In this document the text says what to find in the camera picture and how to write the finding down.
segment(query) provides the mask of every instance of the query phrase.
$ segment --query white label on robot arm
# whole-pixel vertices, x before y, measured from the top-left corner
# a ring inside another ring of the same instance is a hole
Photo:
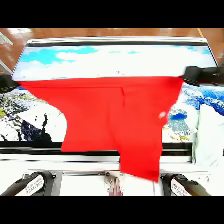
[[[175,179],[171,180],[171,190],[176,196],[191,196]]]
[[[38,175],[34,178],[27,186],[20,191],[16,196],[31,196],[40,190],[44,185],[44,178],[41,175]]]

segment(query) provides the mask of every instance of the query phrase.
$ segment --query red cloth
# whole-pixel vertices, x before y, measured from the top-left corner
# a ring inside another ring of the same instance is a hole
[[[162,127],[176,102],[180,77],[83,78],[20,82],[64,113],[63,152],[120,153],[122,172],[158,181]]]

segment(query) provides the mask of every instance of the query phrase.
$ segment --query brown floor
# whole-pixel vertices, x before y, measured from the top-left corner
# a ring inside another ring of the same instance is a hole
[[[204,36],[220,63],[224,51],[223,28],[0,28],[13,45],[0,44],[0,59],[11,69],[16,65],[27,40],[75,36]]]

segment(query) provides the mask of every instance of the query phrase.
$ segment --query wooden floor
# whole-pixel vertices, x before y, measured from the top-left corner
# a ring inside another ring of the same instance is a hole
[[[223,28],[0,28],[13,45],[0,44],[0,60],[11,70],[27,40],[35,38],[76,36],[187,36],[205,37],[220,63],[224,52]]]

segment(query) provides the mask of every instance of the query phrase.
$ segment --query white cloth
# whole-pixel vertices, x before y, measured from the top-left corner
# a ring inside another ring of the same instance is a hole
[[[224,116],[213,107],[201,105],[196,140],[192,148],[193,163],[205,167],[220,165],[224,149]]]

